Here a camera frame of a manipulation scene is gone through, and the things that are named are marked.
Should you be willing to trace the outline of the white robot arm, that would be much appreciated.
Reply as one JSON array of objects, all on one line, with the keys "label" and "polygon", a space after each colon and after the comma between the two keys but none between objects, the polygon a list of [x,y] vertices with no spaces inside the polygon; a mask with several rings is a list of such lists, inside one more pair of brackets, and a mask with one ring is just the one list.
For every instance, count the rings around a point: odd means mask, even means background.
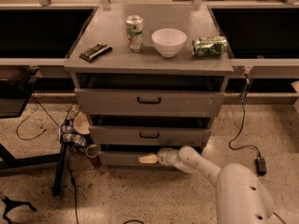
[{"label": "white robot arm", "polygon": [[215,188],[217,224],[267,224],[274,214],[272,195],[244,165],[229,163],[219,167],[188,146],[162,148],[138,161],[173,166],[187,174],[199,172]]}]

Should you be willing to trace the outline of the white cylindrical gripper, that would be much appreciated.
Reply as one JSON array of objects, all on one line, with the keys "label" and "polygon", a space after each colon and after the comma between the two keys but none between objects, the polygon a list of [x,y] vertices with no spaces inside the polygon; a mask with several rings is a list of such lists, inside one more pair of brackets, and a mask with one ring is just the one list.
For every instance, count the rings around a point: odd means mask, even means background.
[{"label": "white cylindrical gripper", "polygon": [[155,164],[159,162],[162,165],[176,167],[180,163],[178,157],[178,150],[173,148],[162,148],[158,151],[157,155],[150,153],[138,158],[138,161],[143,164]]}]

